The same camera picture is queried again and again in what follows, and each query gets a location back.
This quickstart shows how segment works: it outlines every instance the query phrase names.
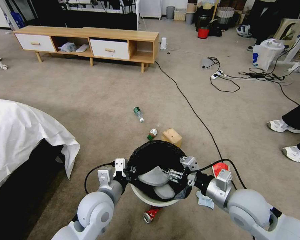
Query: white refrigerator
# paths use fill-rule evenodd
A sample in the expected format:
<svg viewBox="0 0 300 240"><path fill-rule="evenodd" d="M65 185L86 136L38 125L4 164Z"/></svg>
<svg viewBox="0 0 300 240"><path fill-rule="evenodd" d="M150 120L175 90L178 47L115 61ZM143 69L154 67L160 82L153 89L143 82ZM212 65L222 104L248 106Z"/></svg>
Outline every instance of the white refrigerator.
<svg viewBox="0 0 300 240"><path fill-rule="evenodd" d="M140 0L140 16L161 18L163 0Z"/></svg>

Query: open shelf compartment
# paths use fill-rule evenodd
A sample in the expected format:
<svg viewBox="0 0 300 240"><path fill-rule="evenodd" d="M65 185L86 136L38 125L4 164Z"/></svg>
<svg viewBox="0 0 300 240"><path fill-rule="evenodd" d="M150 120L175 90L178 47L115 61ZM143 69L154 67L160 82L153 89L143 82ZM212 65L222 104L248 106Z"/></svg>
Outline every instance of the open shelf compartment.
<svg viewBox="0 0 300 240"><path fill-rule="evenodd" d="M79 37L57 37L57 36L51 36L51 40L53 42L53 45L56 49L56 53L61 53L61 54L70 54L70 55L78 55L78 56L84 56L84 57L92 57L92 52L90 49L89 45L89 40L88 38L79 38ZM87 50L85 50L82 53L78 52L64 52L59 49L63 44L67 42L73 42L77 48L79 48L83 44L88 44Z"/></svg>
<svg viewBox="0 0 300 240"><path fill-rule="evenodd" d="M130 61L153 63L153 43L129 40Z"/></svg>

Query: red bucket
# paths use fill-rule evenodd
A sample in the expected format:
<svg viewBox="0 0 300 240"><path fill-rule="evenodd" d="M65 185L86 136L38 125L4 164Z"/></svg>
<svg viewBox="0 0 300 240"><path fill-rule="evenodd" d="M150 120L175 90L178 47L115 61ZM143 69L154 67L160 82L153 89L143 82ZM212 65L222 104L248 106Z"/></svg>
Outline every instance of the red bucket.
<svg viewBox="0 0 300 240"><path fill-rule="evenodd" d="M208 37L209 29L206 27L200 27L198 30L198 38L205 39Z"/></svg>

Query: power strip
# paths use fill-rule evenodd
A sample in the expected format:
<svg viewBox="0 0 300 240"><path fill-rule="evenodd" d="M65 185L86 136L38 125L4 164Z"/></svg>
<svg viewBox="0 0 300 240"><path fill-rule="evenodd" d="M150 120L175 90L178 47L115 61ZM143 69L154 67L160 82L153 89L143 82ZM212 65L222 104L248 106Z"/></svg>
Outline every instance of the power strip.
<svg viewBox="0 0 300 240"><path fill-rule="evenodd" d="M221 74L223 74L223 71L221 69L219 69L218 71L216 71L212 76L211 79L216 79L217 77L219 77Z"/></svg>

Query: drawer handle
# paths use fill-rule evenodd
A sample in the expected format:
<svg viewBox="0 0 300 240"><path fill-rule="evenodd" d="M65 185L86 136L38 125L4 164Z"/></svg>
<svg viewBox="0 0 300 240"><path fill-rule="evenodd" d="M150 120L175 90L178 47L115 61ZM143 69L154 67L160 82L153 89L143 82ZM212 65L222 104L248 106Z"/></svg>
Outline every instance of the drawer handle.
<svg viewBox="0 0 300 240"><path fill-rule="evenodd" d="M114 49L110 49L110 48L105 48L104 50L106 50L107 52L115 52Z"/></svg>

